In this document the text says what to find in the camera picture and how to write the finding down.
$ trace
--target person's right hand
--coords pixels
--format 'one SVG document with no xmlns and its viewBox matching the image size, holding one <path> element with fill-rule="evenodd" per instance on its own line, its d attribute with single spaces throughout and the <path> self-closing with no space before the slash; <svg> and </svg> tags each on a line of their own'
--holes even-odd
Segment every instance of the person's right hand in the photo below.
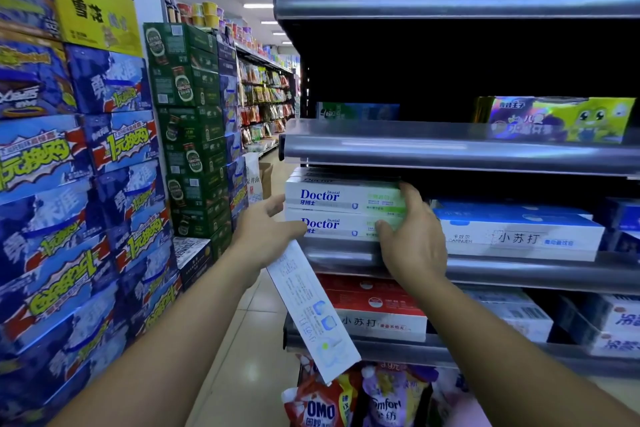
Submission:
<svg viewBox="0 0 640 427">
<path fill-rule="evenodd" d="M 447 248 L 440 221 L 420 192 L 411 184 L 400 183 L 406 218 L 395 232 L 384 220 L 376 222 L 382 259 L 391 275 L 410 291 L 412 281 L 428 275 L 440 278 L 447 269 Z"/>
</svg>

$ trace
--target green box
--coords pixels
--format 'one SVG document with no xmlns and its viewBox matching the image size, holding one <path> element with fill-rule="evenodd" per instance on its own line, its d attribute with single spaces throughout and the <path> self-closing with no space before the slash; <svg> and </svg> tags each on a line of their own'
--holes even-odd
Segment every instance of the green box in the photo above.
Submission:
<svg viewBox="0 0 640 427">
<path fill-rule="evenodd" d="M 222 227 L 218 229 L 216 233 L 211 236 L 211 254 L 213 256 L 213 261 L 217 261 L 225 250 L 231 245 L 231 238 L 233 237 L 233 232 L 231 231 L 231 222 L 224 223 Z"/>
<path fill-rule="evenodd" d="M 174 209 L 210 206 L 220 197 L 228 197 L 224 167 L 209 176 L 169 176 L 166 187 Z"/>
<path fill-rule="evenodd" d="M 160 134 L 165 149 L 174 150 L 192 142 L 217 142 L 225 135 L 222 108 L 217 105 L 205 107 L 160 107 L 157 109 Z"/>
<path fill-rule="evenodd" d="M 186 64 L 191 60 L 192 48 L 218 56 L 216 38 L 189 24 L 145 22 L 143 27 L 149 66 Z"/>
<path fill-rule="evenodd" d="M 231 227 L 228 208 L 218 214 L 214 205 L 173 210 L 173 228 L 179 237 L 209 238 L 226 225 Z"/>
<path fill-rule="evenodd" d="M 209 176 L 220 173 L 227 165 L 227 156 L 215 151 L 216 143 L 165 144 L 164 159 L 168 174 L 179 176 Z"/>
<path fill-rule="evenodd" d="M 150 68 L 156 105 L 202 107 L 220 104 L 220 75 L 191 65 Z"/>
</svg>

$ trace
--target store shelf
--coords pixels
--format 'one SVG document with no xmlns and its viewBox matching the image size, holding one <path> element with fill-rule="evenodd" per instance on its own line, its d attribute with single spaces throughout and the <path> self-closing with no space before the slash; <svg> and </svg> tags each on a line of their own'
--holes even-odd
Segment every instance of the store shelf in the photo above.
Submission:
<svg viewBox="0 0 640 427">
<path fill-rule="evenodd" d="M 290 138 L 287 129 L 287 143 Z M 389 277 L 378 243 L 308 237 L 298 242 L 318 273 Z M 640 294 L 640 264 L 612 252 L 598 252 L 595 262 L 449 255 L 447 277 L 462 284 Z"/>
<path fill-rule="evenodd" d="M 236 41 L 236 52 L 240 57 L 244 56 L 246 59 L 250 59 L 259 64 L 266 64 L 267 66 L 271 66 L 273 68 L 285 71 L 287 73 L 292 72 L 290 69 L 287 69 L 284 66 L 281 66 L 278 63 L 276 63 L 276 61 L 272 61 L 269 58 L 266 58 L 265 56 L 258 54 L 257 52 L 247 48 L 244 44 L 240 44 L 237 41 Z"/>
<path fill-rule="evenodd" d="M 365 361 L 456 367 L 451 354 L 435 334 L 428 334 L 424 342 L 359 336 L 351 336 L 351 339 Z M 539 347 L 579 375 L 640 379 L 640 360 L 590 357 L 579 346 L 571 344 L 544 343 Z M 307 352 L 289 314 L 284 323 L 284 348 L 293 353 Z"/>
<path fill-rule="evenodd" d="M 307 164 L 640 176 L 638 144 L 487 139 L 489 131 L 479 123 L 299 119 L 287 129 L 284 156 Z M 631 129 L 625 142 L 638 137 Z"/>
</svg>

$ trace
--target hand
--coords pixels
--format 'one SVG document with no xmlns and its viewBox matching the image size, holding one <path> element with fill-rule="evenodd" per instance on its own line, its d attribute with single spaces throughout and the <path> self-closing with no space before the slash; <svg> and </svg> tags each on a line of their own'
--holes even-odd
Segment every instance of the hand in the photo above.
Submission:
<svg viewBox="0 0 640 427">
<path fill-rule="evenodd" d="M 440 221 L 420 192 L 400 183 L 406 203 L 406 218 L 395 232 L 384 220 L 376 222 L 382 259 L 391 275 L 408 290 L 415 279 L 428 274 L 442 277 L 447 269 L 447 248 Z"/>
<path fill-rule="evenodd" d="M 236 266 L 243 268 L 248 276 L 271 265 L 292 240 L 307 232 L 303 221 L 275 221 L 271 218 L 283 207 L 284 194 L 278 194 L 252 204 L 241 213 L 231 251 L 235 255 Z"/>
</svg>

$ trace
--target yellow box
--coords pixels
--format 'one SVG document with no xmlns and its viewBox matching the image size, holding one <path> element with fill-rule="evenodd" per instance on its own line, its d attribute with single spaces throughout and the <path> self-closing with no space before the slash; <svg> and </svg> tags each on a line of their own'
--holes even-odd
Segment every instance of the yellow box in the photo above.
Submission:
<svg viewBox="0 0 640 427">
<path fill-rule="evenodd" d="M 65 42 L 143 57 L 132 0 L 55 0 Z"/>
</svg>

